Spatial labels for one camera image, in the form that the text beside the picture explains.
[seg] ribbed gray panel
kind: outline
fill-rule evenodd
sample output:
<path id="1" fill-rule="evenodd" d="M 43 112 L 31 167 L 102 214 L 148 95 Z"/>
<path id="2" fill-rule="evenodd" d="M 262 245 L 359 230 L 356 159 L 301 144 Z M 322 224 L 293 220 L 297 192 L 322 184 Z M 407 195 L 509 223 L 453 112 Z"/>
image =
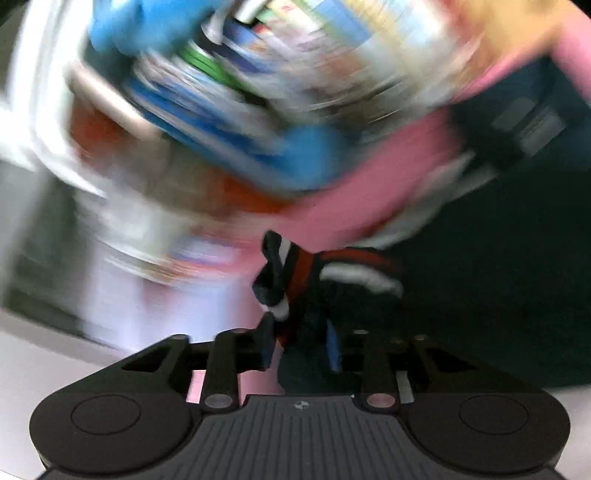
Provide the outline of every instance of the ribbed gray panel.
<path id="1" fill-rule="evenodd" d="M 349 397 L 251 397 L 206 418 L 174 457 L 126 480 L 469 480 L 418 450 L 392 416 Z M 522 480 L 560 480 L 551 469 Z M 79 480 L 57 471 L 44 480 Z"/>

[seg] pink fabric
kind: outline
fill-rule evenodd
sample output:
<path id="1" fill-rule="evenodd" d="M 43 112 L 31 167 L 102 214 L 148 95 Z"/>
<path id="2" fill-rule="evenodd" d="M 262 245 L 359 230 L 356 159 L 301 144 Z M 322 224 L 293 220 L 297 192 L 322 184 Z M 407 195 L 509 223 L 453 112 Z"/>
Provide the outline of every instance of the pink fabric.
<path id="1" fill-rule="evenodd" d="M 469 98 L 498 82 L 534 56 L 507 57 L 470 85 Z M 576 11 L 552 55 L 585 96 L 591 98 L 591 20 Z M 400 211 L 427 173 L 455 159 L 460 142 L 441 108 L 396 132 L 375 155 L 334 188 L 298 205 L 277 230 L 303 248 L 317 252 L 340 248 L 384 217 Z"/>

